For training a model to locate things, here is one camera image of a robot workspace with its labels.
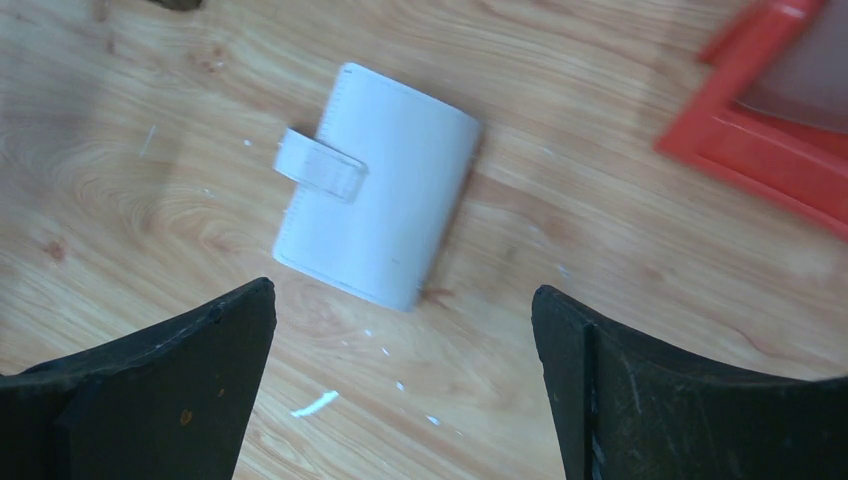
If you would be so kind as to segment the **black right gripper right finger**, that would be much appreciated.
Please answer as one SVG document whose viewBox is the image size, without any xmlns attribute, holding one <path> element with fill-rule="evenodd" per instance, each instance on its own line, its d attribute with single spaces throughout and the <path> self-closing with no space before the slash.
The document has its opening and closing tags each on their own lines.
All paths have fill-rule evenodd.
<svg viewBox="0 0 848 480">
<path fill-rule="evenodd" d="M 843 479 L 847 380 L 718 362 L 612 320 L 556 288 L 533 334 L 570 479 Z"/>
</svg>

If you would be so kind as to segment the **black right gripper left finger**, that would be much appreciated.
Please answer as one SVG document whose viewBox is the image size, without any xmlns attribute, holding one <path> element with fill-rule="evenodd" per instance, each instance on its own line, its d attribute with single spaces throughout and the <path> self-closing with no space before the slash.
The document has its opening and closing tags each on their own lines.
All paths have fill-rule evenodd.
<svg viewBox="0 0 848 480">
<path fill-rule="evenodd" d="M 271 280 L 1 380 L 5 479 L 229 479 L 277 324 Z"/>
</svg>

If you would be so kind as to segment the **white card holder wallet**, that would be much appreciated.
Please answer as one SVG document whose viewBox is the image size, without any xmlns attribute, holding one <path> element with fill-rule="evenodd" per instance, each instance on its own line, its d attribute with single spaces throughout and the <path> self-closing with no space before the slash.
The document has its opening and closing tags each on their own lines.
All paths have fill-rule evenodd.
<svg viewBox="0 0 848 480">
<path fill-rule="evenodd" d="M 275 260 L 374 304 L 411 310 L 482 132 L 465 112 L 342 65 L 313 136 L 288 129 L 275 170 L 296 183 Z"/>
</svg>

